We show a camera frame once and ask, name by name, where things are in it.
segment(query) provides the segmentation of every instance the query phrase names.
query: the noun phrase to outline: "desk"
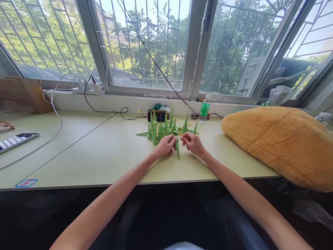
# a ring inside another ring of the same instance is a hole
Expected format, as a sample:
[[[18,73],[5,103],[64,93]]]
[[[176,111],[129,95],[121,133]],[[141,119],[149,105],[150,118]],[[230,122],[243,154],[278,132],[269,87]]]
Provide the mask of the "desk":
[[[185,117],[177,116],[176,124]],[[221,163],[243,178],[279,176],[273,169],[241,149],[226,136],[219,118],[198,122],[197,131],[204,147]],[[194,128],[195,121],[189,121]],[[152,141],[135,136],[148,129],[147,119],[112,118],[67,150],[57,155],[28,178],[38,179],[31,188],[70,188],[109,186],[144,159],[153,149]],[[142,184],[217,180],[198,157],[180,145],[180,161],[174,152],[159,160],[147,172]]]
[[[0,170],[0,189],[9,189],[45,163],[80,140],[86,134],[110,118],[81,111],[59,111],[63,127],[58,136],[19,162]],[[29,154],[50,140],[60,128],[60,120],[54,112],[31,114],[12,121],[15,130],[0,133],[0,141],[20,133],[40,133],[40,136],[0,155],[0,168],[15,159]]]

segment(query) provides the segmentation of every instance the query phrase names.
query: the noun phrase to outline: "small black box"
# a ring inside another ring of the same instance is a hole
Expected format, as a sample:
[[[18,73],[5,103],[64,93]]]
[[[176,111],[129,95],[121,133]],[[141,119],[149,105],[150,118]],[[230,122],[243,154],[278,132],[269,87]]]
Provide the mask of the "small black box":
[[[152,113],[153,115],[153,118],[154,118],[154,111],[151,109],[151,110],[148,110],[148,121],[150,122],[150,113]],[[156,121],[157,122],[165,122],[165,113],[166,111],[165,110],[155,110],[155,114],[156,114]]]

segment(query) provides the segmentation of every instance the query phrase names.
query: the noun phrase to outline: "window glass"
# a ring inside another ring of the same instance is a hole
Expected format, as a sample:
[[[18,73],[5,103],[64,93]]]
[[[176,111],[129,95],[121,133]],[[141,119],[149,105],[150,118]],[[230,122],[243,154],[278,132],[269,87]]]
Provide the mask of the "window glass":
[[[219,1],[199,92],[255,97],[265,55],[291,3]],[[320,65],[330,63],[326,59],[333,51],[332,3],[322,0],[312,7],[262,98],[284,85],[292,90],[290,98],[299,100],[320,73]]]
[[[75,0],[0,2],[0,41],[27,78],[59,80],[96,70]]]
[[[218,1],[199,92],[248,96],[290,4]]]
[[[299,100],[319,76],[333,51],[333,2],[317,1],[270,80],[262,97],[283,85],[292,89],[291,100]]]
[[[95,0],[114,85],[172,90],[145,46],[175,90],[182,90],[188,39],[190,0]],[[122,8],[128,11],[125,16]]]

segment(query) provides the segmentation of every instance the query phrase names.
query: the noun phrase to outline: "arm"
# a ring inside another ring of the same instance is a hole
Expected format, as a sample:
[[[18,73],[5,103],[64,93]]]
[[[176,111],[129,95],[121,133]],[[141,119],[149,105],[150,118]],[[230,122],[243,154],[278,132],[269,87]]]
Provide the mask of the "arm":
[[[187,132],[183,145],[199,156],[216,174],[238,204],[269,234],[279,250],[312,250],[286,219],[243,178],[214,159],[197,135]]]
[[[98,196],[58,237],[51,250],[88,249],[116,214],[148,168],[163,155],[171,155],[177,138],[161,139],[154,151]]]

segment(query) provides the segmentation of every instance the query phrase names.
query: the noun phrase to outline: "orange plush pillow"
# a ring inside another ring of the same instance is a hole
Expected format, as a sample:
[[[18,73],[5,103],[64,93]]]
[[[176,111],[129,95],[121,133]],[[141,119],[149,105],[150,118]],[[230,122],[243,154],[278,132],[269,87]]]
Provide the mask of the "orange plush pillow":
[[[304,111],[253,108],[227,115],[221,128],[244,150],[295,185],[333,191],[333,140],[324,125]]]

